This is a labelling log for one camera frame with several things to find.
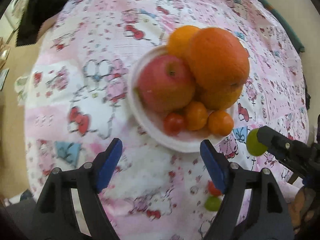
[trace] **tablecloth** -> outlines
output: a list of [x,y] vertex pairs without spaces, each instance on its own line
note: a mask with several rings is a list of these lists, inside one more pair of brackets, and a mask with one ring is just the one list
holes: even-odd
[[[181,25],[232,32],[250,55],[235,128],[215,148],[229,161],[280,184],[292,174],[269,153],[246,150],[248,132],[268,125],[308,138],[301,60],[287,34],[257,0],[69,0],[27,84],[28,178],[37,198],[51,169],[92,161],[118,137],[123,155],[100,200],[121,239],[202,239],[214,212],[204,208],[210,180],[199,153],[162,147],[130,111],[130,67]],[[246,216],[245,195],[239,221]]]

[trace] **apple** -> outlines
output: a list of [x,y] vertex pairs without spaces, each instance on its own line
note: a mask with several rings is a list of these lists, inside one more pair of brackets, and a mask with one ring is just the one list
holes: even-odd
[[171,112],[188,105],[196,82],[187,65],[172,55],[152,59],[141,71],[137,90],[142,102],[155,112]]

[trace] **screw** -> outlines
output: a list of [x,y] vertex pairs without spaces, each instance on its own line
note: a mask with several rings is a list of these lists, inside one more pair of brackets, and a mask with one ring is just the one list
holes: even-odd
[[233,170],[236,170],[239,168],[239,165],[238,163],[230,163],[230,167],[233,169]]
[[262,172],[266,175],[269,175],[271,173],[271,171],[268,168],[263,168]]
[[90,169],[90,168],[92,167],[92,163],[91,163],[91,162],[87,162],[87,163],[85,163],[85,164],[83,165],[83,167],[84,167],[85,169]]
[[60,168],[54,168],[51,172],[53,174],[58,174],[60,172]]

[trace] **small orange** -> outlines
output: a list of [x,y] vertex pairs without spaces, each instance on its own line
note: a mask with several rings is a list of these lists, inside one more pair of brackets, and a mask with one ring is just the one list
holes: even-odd
[[171,33],[167,50],[168,53],[179,58],[183,58],[191,37],[200,30],[192,25],[185,25]]
[[185,119],[188,130],[197,131],[203,128],[208,119],[208,112],[204,104],[197,101],[189,103],[185,108]]
[[204,103],[205,107],[210,110],[225,110],[231,107],[239,98],[242,92],[242,87],[234,91],[216,91],[210,92],[207,90],[199,91],[199,101]]
[[232,117],[225,111],[212,112],[208,117],[208,129],[214,135],[227,136],[231,133],[233,126]]
[[196,83],[211,92],[234,91],[249,76],[248,52],[229,31],[220,28],[199,30],[185,54]]

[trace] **fruit bowl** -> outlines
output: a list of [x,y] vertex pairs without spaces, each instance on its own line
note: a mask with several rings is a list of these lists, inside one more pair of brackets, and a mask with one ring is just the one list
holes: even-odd
[[[194,153],[200,151],[200,143],[204,139],[209,139],[212,145],[221,142],[224,137],[212,135],[205,127],[198,131],[181,131],[177,136],[169,136],[164,133],[163,120],[168,113],[155,113],[145,108],[135,91],[137,80],[143,68],[159,55],[167,54],[166,46],[158,46],[143,55],[129,70],[128,77],[128,100],[133,115],[144,130],[158,143],[172,150],[183,153]],[[235,114],[235,105],[226,110],[233,119]]]

